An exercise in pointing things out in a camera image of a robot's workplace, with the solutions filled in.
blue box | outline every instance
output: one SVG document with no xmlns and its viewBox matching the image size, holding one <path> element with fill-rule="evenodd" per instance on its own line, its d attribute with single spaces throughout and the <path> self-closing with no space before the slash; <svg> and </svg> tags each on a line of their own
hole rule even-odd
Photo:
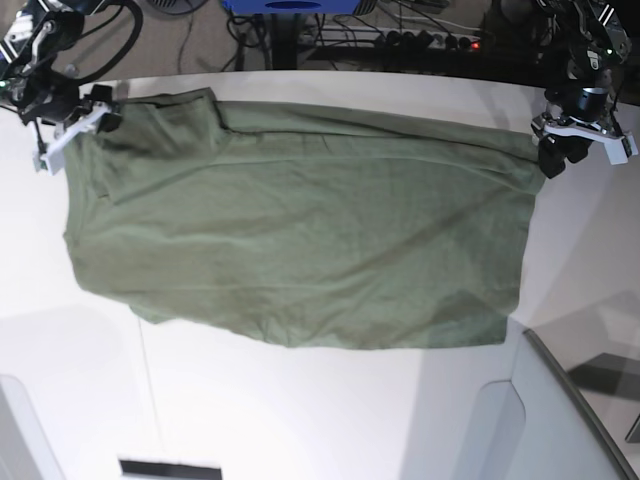
<svg viewBox="0 0 640 480">
<path fill-rule="evenodd" d="M 238 15 L 253 13 L 328 13 L 352 14 L 360 0 L 226 0 L 225 5 Z"/>
</svg>

black cable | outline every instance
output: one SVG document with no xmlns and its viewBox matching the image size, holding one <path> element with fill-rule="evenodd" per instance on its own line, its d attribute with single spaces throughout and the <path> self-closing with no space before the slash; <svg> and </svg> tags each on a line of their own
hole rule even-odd
<svg viewBox="0 0 640 480">
<path fill-rule="evenodd" d="M 316 43 L 318 43 L 318 40 L 320 39 L 320 35 L 322 34 L 322 30 L 324 30 L 324 25 L 327 22 L 327 16 L 323 13 L 322 14 L 322 23 L 318 22 L 318 34 L 316 35 L 315 40 L 313 41 L 313 44 L 315 45 Z"/>
<path fill-rule="evenodd" d="M 413 8 L 413 7 L 411 7 L 411 6 L 409 6 L 409 5 L 405 4 L 405 3 L 402 3 L 400 0 L 391 0 L 391 1 L 397 3 L 400 6 L 400 8 L 402 8 L 402 7 L 407 8 L 407 9 L 411 10 L 412 12 L 423 16 L 424 18 L 428 19 L 429 21 L 431 21 L 435 25 L 437 25 L 438 28 L 440 28 L 440 30 L 442 30 L 444 33 L 446 33 L 448 35 L 451 35 L 451 31 L 447 27 L 442 25 L 439 21 L 437 21 L 435 18 L 433 18 L 431 15 L 427 15 L 426 13 L 421 12 L 420 10 L 418 10 L 416 8 Z"/>
<path fill-rule="evenodd" d="M 348 25 L 345 25 L 340 20 L 338 20 L 337 17 L 339 17 L 339 16 L 340 15 L 334 15 L 333 18 L 332 18 L 333 22 L 337 23 L 338 25 L 340 25 L 343 30 L 351 32 L 351 35 L 353 36 L 353 43 L 357 47 L 358 46 L 358 36 L 356 35 L 356 32 L 354 32 L 351 27 L 349 27 Z"/>
<path fill-rule="evenodd" d="M 40 125 L 38 125 L 38 120 L 34 120 L 33 124 L 36 127 L 36 137 L 38 137 L 38 152 L 40 152 L 40 154 L 45 154 L 47 153 L 47 144 L 44 143 L 44 140 L 42 139 L 42 132 L 40 132 Z"/>
<path fill-rule="evenodd" d="M 235 72 L 241 72 L 244 70 L 244 58 L 245 58 L 245 48 L 242 46 L 242 42 L 247 41 L 247 34 L 240 34 L 240 42 L 237 45 L 238 51 L 236 53 L 236 64 L 233 67 Z"/>
<path fill-rule="evenodd" d="M 262 51 L 262 55 L 264 57 L 264 68 L 265 70 L 271 70 L 271 55 L 269 53 L 269 48 L 267 47 L 267 27 L 264 23 L 264 18 L 262 15 L 252 15 L 250 17 L 244 16 L 236 16 L 233 12 L 226 10 L 228 15 L 226 27 L 227 32 L 236 42 L 236 44 L 241 45 L 244 48 L 259 48 Z M 234 32 L 232 25 L 235 27 L 242 27 L 245 25 L 249 25 L 251 28 L 240 34 L 239 31 Z M 253 30 L 255 32 L 257 40 L 253 43 L 247 41 L 248 35 Z"/>
<path fill-rule="evenodd" d="M 231 38 L 233 38 L 233 40 L 238 43 L 241 44 L 243 47 L 245 48 L 259 48 L 260 47 L 260 40 L 257 40 L 255 43 L 249 43 L 247 42 L 246 39 L 242 40 L 238 35 L 239 32 L 234 32 L 231 25 L 234 25 L 236 27 L 241 27 L 244 26 L 246 24 L 251 25 L 251 28 L 253 30 L 256 30 L 256 23 L 254 22 L 254 20 L 252 18 L 246 18 L 246 17 L 236 17 L 233 14 L 229 14 L 229 18 L 227 19 L 227 32 L 229 33 L 229 35 L 231 36 Z"/>
<path fill-rule="evenodd" d="M 260 50 L 262 50 L 262 56 L 264 57 L 264 69 L 273 70 L 271 65 L 271 54 L 269 52 L 269 49 L 267 48 L 267 25 L 265 24 L 264 17 L 259 17 L 256 26 L 260 27 L 261 30 L 260 31 L 256 28 L 256 35 L 258 36 L 258 41 L 260 42 Z"/>
<path fill-rule="evenodd" d="M 86 33 L 83 33 L 82 35 L 80 35 L 80 37 L 78 38 L 78 40 L 76 40 L 74 43 L 72 43 L 68 48 L 73 47 L 76 43 L 78 43 L 80 40 L 87 38 L 89 35 L 93 35 L 96 32 L 99 32 L 100 30 L 102 30 L 103 28 L 108 27 L 109 25 L 111 25 L 113 22 L 116 21 L 116 19 L 120 16 L 120 14 L 122 13 L 122 11 L 124 10 L 124 5 L 120 5 L 120 8 L 118 8 L 118 11 L 113 14 L 111 16 L 111 18 L 109 18 L 109 20 L 101 23 L 100 25 L 98 25 L 95 28 L 92 28 L 91 30 L 89 30 Z"/>
<path fill-rule="evenodd" d="M 142 9 L 133 0 L 112 0 L 113 5 L 122 5 L 127 8 L 131 15 L 133 15 L 133 30 L 131 35 L 127 39 L 127 42 L 116 53 L 111 60 L 109 60 L 102 68 L 99 68 L 90 75 L 83 78 L 78 78 L 73 81 L 75 85 L 85 85 L 87 83 L 95 82 L 102 78 L 105 74 L 110 72 L 116 65 L 118 65 L 122 59 L 131 51 L 133 46 L 140 38 L 140 32 L 142 32 L 142 26 L 144 25 L 144 17 L 142 15 Z"/>
<path fill-rule="evenodd" d="M 316 23 L 318 24 L 318 37 L 320 37 L 320 43 L 322 44 L 323 47 L 325 47 L 326 45 L 324 44 L 324 36 L 322 35 L 322 28 L 320 25 L 320 16 L 316 14 L 315 18 L 316 18 Z M 329 63 L 331 64 L 334 70 L 340 70 L 333 60 L 329 60 Z"/>
<path fill-rule="evenodd" d="M 83 39 L 87 38 L 88 36 L 93 35 L 94 33 L 99 32 L 99 31 L 100 31 L 100 30 L 102 30 L 103 28 L 108 27 L 109 25 L 111 25 L 111 24 L 112 24 L 112 23 L 113 23 L 113 22 L 114 22 L 114 21 L 115 21 L 115 20 L 120 16 L 120 14 L 122 13 L 122 11 L 123 11 L 123 10 L 124 10 L 124 5 L 120 5 L 120 8 L 118 8 L 118 11 L 117 11 L 114 15 L 112 15 L 108 20 L 106 20 L 105 22 L 101 23 L 101 24 L 100 24 L 100 25 L 98 25 L 97 27 L 92 28 L 92 29 L 91 29 L 91 30 L 89 30 L 88 32 L 83 33 L 82 35 L 80 35 L 80 36 L 78 37 L 78 39 L 77 39 L 77 40 L 74 40 L 73 42 L 71 42 L 71 43 L 69 43 L 69 44 L 65 45 L 64 47 L 62 47 L 61 49 L 56 50 L 56 51 L 54 51 L 54 52 L 50 53 L 49 55 L 47 55 L 46 57 L 44 57 L 42 60 L 40 60 L 38 63 L 36 63 L 35 67 L 33 67 L 33 70 L 35 70 L 36 68 L 40 67 L 41 65 L 44 65 L 45 63 L 47 63 L 47 62 L 48 62 L 49 60 L 51 60 L 52 58 L 55 58 L 55 57 L 58 55 L 58 53 L 59 53 L 60 51 L 62 51 L 62 50 L 69 50 L 69 49 L 71 49 L 71 48 L 75 47 L 75 46 L 78 44 L 78 42 L 79 42 L 80 40 L 83 40 Z"/>
<path fill-rule="evenodd" d="M 627 80 L 627 76 L 624 75 L 624 71 L 623 71 L 623 77 L 622 77 L 622 82 L 620 82 L 620 86 L 618 87 L 618 90 L 616 91 L 616 96 L 613 100 L 613 105 L 611 105 L 611 110 L 609 110 L 609 112 L 613 115 L 614 112 L 616 112 L 618 110 L 618 100 L 620 99 L 620 94 L 622 93 L 622 90 L 624 89 L 624 84 Z"/>
<path fill-rule="evenodd" d="M 226 72 L 226 71 L 227 71 L 227 68 L 229 68 L 229 66 L 234 62 L 234 60 L 235 60 L 236 58 L 238 58 L 238 54 L 237 54 L 237 53 L 235 53 L 235 54 L 233 55 L 233 57 L 231 57 L 231 58 L 229 59 L 229 61 L 227 61 L 227 63 L 225 63 L 225 64 L 224 64 L 224 66 L 220 69 L 220 72 Z"/>
<path fill-rule="evenodd" d="M 187 35 L 184 37 L 182 45 L 180 45 L 180 50 L 178 51 L 178 75 L 182 75 L 182 57 L 184 56 L 185 48 L 187 48 L 187 44 L 189 43 L 189 39 L 191 38 L 191 34 L 193 33 L 193 25 L 195 23 L 195 8 L 193 8 L 191 0 L 185 1 L 191 9 L 191 14 L 189 15 L 189 26 L 187 28 Z"/>
<path fill-rule="evenodd" d="M 373 30 L 375 30 L 376 32 L 378 32 L 380 35 L 384 35 L 384 32 L 382 30 L 380 30 L 378 27 L 376 27 L 375 25 L 371 25 L 368 22 L 365 22 L 364 20 L 362 20 L 360 17 L 357 17 L 355 15 L 336 15 L 337 17 L 349 17 L 349 18 L 353 18 L 354 20 L 357 20 L 358 22 L 360 22 L 361 24 L 363 24 L 366 27 L 369 27 Z"/>
</svg>

cloth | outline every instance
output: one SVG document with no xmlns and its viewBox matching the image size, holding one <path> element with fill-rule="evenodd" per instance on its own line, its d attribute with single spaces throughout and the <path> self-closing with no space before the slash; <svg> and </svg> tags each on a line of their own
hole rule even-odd
<svg viewBox="0 0 640 480">
<path fill-rule="evenodd" d="M 65 152 L 82 288 L 288 347 L 504 340 L 543 183 L 529 136 L 204 91 L 123 115 Z"/>
</svg>

gray floor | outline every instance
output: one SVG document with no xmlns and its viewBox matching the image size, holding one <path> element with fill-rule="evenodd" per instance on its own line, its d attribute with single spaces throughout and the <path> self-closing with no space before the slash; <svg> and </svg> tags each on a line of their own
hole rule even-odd
<svg viewBox="0 0 640 480">
<path fill-rule="evenodd" d="M 477 26 L 490 4 L 491 0 L 452 0 L 452 6 L 436 18 L 466 26 Z M 218 0 L 210 0 L 193 17 L 163 16 L 149 7 L 146 0 L 141 0 L 141 6 L 145 12 L 142 35 L 130 54 L 107 75 L 108 79 L 176 75 L 179 72 L 217 72 L 235 53 L 235 42 L 227 33 L 226 16 Z M 90 19 L 89 25 L 104 21 L 112 14 L 113 8 Z M 406 10 L 404 14 L 413 15 Z M 395 26 L 393 20 L 379 10 L 363 19 L 380 27 Z M 190 22 L 193 22 L 193 29 L 179 68 L 178 54 L 187 36 Z M 86 39 L 81 45 L 61 56 L 57 66 L 73 63 L 82 75 L 94 71 L 124 43 L 130 28 L 131 20 L 128 15 L 122 15 L 111 28 Z M 258 52 L 252 52 L 247 59 L 247 69 L 263 69 L 262 58 Z"/>
</svg>

white table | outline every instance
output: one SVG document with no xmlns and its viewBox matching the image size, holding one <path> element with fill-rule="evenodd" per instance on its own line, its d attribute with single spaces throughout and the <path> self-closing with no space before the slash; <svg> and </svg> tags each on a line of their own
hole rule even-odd
<svg viewBox="0 0 640 480">
<path fill-rule="evenodd" d="M 398 74 L 196 75 L 134 80 L 119 91 L 203 87 L 221 100 L 345 106 L 520 132 L 543 108 L 542 92 L 528 87 Z M 10 152 L 0 163 L 0 373 L 29 389 L 69 479 L 114 478 L 116 454 L 221 465 L 227 480 L 452 477 L 475 395 L 511 375 L 517 329 L 497 347 L 387 352 L 287 351 L 183 322 L 139 330 L 125 307 L 75 285 L 61 240 L 64 177 L 33 174 L 26 131 L 0 113 Z M 637 133 L 639 119 L 622 107 L 623 125 Z M 560 328 L 573 312 L 600 305 L 616 345 L 638 353 L 630 320 L 640 318 L 638 185 L 640 159 L 613 168 L 594 147 L 538 198 L 513 317 L 549 324 L 541 335 L 563 364 L 611 347 L 589 337 L 589 322 L 601 316 Z M 11 318 L 21 314 L 31 320 Z M 590 400 L 606 423 L 611 401 Z M 625 412 L 609 418 L 621 441 L 640 405 L 614 407 Z M 633 462 L 640 451 L 626 453 Z"/>
</svg>

